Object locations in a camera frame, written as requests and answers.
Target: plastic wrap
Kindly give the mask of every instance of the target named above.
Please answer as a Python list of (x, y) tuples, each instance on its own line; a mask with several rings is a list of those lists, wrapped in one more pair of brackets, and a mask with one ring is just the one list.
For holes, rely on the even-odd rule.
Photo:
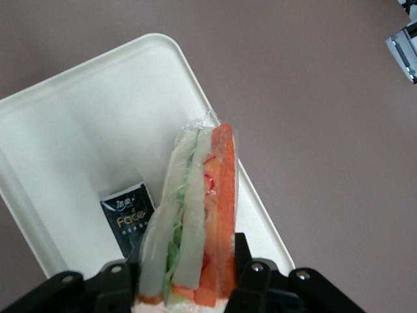
[(236, 207), (231, 126), (208, 125), (204, 118), (190, 123), (176, 139), (160, 206), (141, 246), (139, 300), (154, 305), (163, 301), (165, 308), (151, 307), (172, 308), (161, 312), (179, 312), (178, 305), (167, 306), (175, 303), (181, 312), (221, 306), (220, 299), (227, 299), (236, 286)]

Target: mauve surface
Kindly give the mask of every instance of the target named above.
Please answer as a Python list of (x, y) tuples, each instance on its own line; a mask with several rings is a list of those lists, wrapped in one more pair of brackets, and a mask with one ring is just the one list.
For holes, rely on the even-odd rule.
[[(176, 40), (298, 267), (417, 308), (417, 86), (391, 1), (0, 1), (0, 98), (146, 33)], [(0, 205), (0, 308), (45, 277)]]

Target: white plastic tray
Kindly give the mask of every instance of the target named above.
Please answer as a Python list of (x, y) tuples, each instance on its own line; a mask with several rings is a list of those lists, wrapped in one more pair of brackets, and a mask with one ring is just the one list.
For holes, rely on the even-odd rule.
[[(158, 205), (176, 135), (208, 109), (180, 48), (159, 34), (0, 100), (0, 193), (47, 276), (89, 278), (122, 258), (100, 198), (143, 176)], [(254, 257), (294, 268), (241, 164), (236, 229)]]

